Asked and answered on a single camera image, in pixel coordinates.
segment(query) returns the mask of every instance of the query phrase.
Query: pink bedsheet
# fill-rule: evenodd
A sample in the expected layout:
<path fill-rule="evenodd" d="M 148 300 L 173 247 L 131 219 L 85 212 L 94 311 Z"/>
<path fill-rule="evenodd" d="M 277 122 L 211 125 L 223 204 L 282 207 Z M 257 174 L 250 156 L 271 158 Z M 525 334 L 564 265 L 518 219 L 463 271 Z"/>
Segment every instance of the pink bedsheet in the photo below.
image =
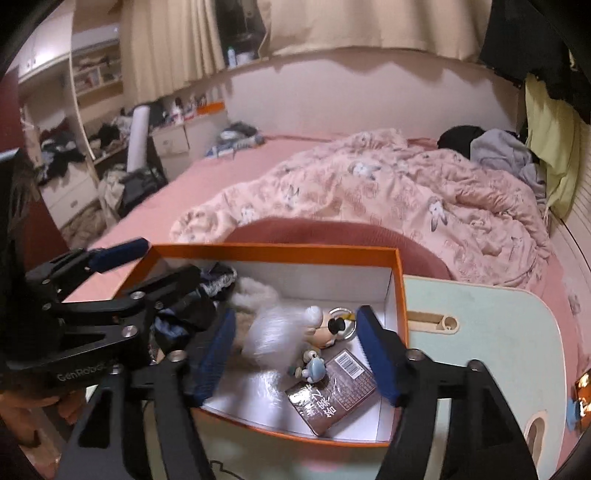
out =
<path fill-rule="evenodd" d="M 177 180 L 138 206 L 93 247 L 109 247 L 139 236 L 154 244 L 168 243 L 171 225 L 188 208 L 206 202 L 237 181 L 255 180 L 294 153 L 313 148 L 324 141 L 326 140 L 320 137 L 271 138 L 259 149 L 239 152 L 234 160 L 197 160 Z M 94 275 L 68 300 L 112 298 L 133 266 L 126 265 L 103 275 Z M 556 256 L 551 255 L 541 298 L 554 313 L 560 328 L 567 382 L 572 385 L 579 371 L 586 365 L 586 357 L 581 351 L 578 324 L 570 311 L 562 278 L 562 266 Z M 560 463 L 566 459 L 576 440 L 576 435 L 565 431 Z"/>
<path fill-rule="evenodd" d="M 255 180 L 294 153 L 327 141 L 324 137 L 285 135 L 266 138 L 268 141 L 262 147 L 242 150 L 234 159 L 224 157 L 217 160 L 196 160 L 179 178 L 139 205 L 92 247 L 111 247 L 139 236 L 153 244 L 170 243 L 170 227 L 190 207 L 206 202 L 237 181 Z M 94 275 L 70 295 L 68 300 L 112 298 L 133 266 L 134 264 L 129 264 L 103 275 Z"/>

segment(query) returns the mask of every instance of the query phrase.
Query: white bottle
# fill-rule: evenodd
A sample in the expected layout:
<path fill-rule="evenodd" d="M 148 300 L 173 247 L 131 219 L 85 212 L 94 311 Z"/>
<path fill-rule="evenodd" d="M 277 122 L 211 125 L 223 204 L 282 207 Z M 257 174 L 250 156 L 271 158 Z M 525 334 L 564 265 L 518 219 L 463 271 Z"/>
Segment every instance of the white bottle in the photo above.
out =
<path fill-rule="evenodd" d="M 228 48 L 228 66 L 233 69 L 237 65 L 236 63 L 236 51 L 232 48 Z"/>

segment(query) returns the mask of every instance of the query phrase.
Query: folded blanket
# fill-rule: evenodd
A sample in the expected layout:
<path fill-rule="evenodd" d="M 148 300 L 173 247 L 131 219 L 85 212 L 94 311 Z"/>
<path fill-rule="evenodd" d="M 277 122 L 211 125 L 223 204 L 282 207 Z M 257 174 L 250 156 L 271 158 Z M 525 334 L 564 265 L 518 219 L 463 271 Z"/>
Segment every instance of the folded blanket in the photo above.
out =
<path fill-rule="evenodd" d="M 382 226 L 441 258 L 455 280 L 532 291 L 552 252 L 524 183 L 450 150 L 409 146 L 393 129 L 320 145 L 229 187 L 186 212 L 171 239 L 220 242 L 272 216 Z"/>

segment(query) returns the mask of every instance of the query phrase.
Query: curtain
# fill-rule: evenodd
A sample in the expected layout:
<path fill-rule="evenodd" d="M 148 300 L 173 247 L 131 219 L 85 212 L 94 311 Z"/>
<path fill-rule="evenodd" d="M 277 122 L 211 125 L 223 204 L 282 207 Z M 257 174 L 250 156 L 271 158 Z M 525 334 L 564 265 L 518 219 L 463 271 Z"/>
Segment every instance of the curtain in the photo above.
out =
<path fill-rule="evenodd" d="M 124 0 L 119 35 L 128 108 L 225 68 L 215 0 Z"/>
<path fill-rule="evenodd" d="M 261 57 L 341 47 L 411 48 L 476 61 L 492 0 L 257 0 Z"/>

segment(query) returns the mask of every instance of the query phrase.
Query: cabinet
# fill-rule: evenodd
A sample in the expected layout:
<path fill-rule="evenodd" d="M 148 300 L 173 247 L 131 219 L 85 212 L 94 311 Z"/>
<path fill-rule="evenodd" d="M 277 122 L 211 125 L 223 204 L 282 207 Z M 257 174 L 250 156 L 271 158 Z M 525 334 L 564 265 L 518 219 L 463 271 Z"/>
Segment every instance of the cabinet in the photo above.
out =
<path fill-rule="evenodd" d="M 183 125 L 160 128 L 152 133 L 156 152 L 168 181 L 173 181 L 195 160 L 201 160 L 215 145 L 219 133 L 230 124 L 225 110 L 199 115 Z"/>
<path fill-rule="evenodd" d="M 70 55 L 73 18 L 71 12 L 53 16 L 35 29 L 17 55 L 19 82 Z"/>
<path fill-rule="evenodd" d="M 52 179 L 41 187 L 41 195 L 58 228 L 62 228 L 98 198 L 85 163 L 70 163 L 63 178 Z"/>

